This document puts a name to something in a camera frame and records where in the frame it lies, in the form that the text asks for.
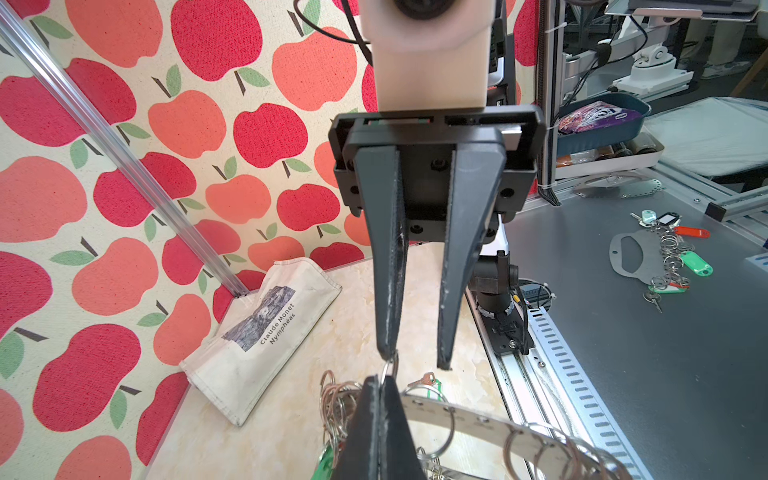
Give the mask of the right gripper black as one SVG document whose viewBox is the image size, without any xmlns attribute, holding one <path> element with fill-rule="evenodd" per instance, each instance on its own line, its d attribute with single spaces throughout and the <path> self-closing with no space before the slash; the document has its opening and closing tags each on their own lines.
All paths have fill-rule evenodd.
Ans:
<svg viewBox="0 0 768 480">
<path fill-rule="evenodd" d="M 544 133 L 535 106 L 346 113 L 332 121 L 343 202 L 366 217 L 382 359 L 396 353 L 408 240 L 445 240 L 437 367 L 451 368 L 461 297 L 482 241 L 522 209 Z"/>
</svg>

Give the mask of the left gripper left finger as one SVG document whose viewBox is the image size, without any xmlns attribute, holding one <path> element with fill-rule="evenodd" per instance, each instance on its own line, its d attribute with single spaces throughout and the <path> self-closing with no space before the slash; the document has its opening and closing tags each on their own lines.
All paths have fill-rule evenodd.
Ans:
<svg viewBox="0 0 768 480">
<path fill-rule="evenodd" d="M 381 414 L 381 381 L 377 376 L 369 376 L 363 383 L 333 480 L 379 478 Z"/>
</svg>

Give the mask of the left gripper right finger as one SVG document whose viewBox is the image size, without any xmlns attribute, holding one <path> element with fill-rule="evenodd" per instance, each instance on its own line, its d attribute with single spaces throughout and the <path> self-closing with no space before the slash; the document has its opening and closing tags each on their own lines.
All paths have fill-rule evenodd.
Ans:
<svg viewBox="0 0 768 480">
<path fill-rule="evenodd" d="M 380 478 L 426 479 L 392 376 L 384 378 L 380 389 Z"/>
</svg>

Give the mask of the metal ring plate with keyrings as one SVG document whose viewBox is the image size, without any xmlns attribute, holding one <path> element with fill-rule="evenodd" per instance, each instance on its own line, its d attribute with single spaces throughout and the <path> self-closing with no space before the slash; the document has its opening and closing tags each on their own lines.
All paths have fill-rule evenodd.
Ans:
<svg viewBox="0 0 768 480">
<path fill-rule="evenodd" d="M 386 376 L 396 382 L 397 371 L 398 360 L 393 358 L 373 376 L 382 386 Z M 365 380 L 339 382 L 332 371 L 323 373 L 320 414 L 324 447 L 313 478 L 332 479 Z M 426 479 L 467 478 L 467 473 L 441 462 L 461 436 L 499 448 L 501 465 L 513 479 L 629 478 L 627 467 L 613 455 L 551 425 L 518 424 L 453 404 L 444 394 L 445 401 L 441 401 L 427 398 L 425 390 L 397 388 Z"/>
</svg>

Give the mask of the green tag with silver key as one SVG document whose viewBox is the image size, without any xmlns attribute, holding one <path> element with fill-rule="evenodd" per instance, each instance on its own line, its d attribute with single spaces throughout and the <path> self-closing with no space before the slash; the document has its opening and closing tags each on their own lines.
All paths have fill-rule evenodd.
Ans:
<svg viewBox="0 0 768 480">
<path fill-rule="evenodd" d="M 423 374 L 419 379 L 409 383 L 406 390 L 425 390 L 427 392 L 427 398 L 445 401 L 442 391 L 442 382 L 432 371 Z"/>
</svg>

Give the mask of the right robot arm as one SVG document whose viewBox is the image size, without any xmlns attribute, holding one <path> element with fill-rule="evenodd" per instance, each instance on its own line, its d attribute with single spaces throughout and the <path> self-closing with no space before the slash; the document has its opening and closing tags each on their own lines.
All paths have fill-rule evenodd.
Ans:
<svg viewBox="0 0 768 480">
<path fill-rule="evenodd" d="M 533 105 L 346 113 L 329 131 L 344 204 L 363 217 L 374 267 L 377 349 L 394 357 L 408 249 L 444 247 L 437 365 L 451 365 L 466 288 L 508 298 L 516 279 L 503 248 L 484 253 L 522 209 L 545 134 Z"/>
</svg>

